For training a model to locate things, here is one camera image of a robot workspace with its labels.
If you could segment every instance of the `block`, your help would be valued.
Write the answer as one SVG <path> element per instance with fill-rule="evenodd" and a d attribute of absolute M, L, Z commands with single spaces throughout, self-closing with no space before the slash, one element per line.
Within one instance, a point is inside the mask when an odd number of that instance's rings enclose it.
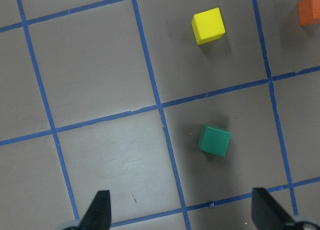
<path fill-rule="evenodd" d="M 225 156 L 231 134 L 221 128 L 204 124 L 198 146 L 203 152 Z"/>
<path fill-rule="evenodd" d="M 195 14 L 191 24 L 197 44 L 219 39 L 226 32 L 219 8 Z"/>
<path fill-rule="evenodd" d="M 298 2 L 300 25 L 320 24 L 320 0 Z"/>

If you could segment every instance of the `yellow block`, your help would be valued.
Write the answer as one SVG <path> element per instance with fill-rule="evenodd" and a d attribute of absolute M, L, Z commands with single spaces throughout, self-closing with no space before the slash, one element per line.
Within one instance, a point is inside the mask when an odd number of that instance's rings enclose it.
<path fill-rule="evenodd" d="M 195 14 L 191 24 L 197 44 L 219 39 L 226 32 L 219 8 Z"/>

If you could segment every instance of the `green cube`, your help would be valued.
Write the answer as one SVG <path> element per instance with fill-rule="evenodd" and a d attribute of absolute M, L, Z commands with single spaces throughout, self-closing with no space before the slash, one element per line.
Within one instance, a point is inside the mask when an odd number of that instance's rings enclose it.
<path fill-rule="evenodd" d="M 224 156 L 227 152 L 230 136 L 231 134 L 226 130 L 204 124 L 198 146 L 201 151 Z"/>

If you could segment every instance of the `orange block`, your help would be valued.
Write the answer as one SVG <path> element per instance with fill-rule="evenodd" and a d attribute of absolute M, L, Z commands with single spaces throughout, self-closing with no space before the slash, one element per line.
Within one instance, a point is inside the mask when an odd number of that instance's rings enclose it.
<path fill-rule="evenodd" d="M 298 2 L 300 25 L 320 24 L 320 0 Z"/>

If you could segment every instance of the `gray floor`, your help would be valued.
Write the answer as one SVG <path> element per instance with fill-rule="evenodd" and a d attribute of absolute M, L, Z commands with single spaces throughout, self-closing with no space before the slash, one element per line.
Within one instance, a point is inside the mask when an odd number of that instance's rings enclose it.
<path fill-rule="evenodd" d="M 0 229 L 53 230 L 102 189 L 116 230 L 254 230 L 252 187 L 320 222 L 320 25 L 297 2 L 0 0 Z M 226 34 L 198 46 L 214 7 Z"/>

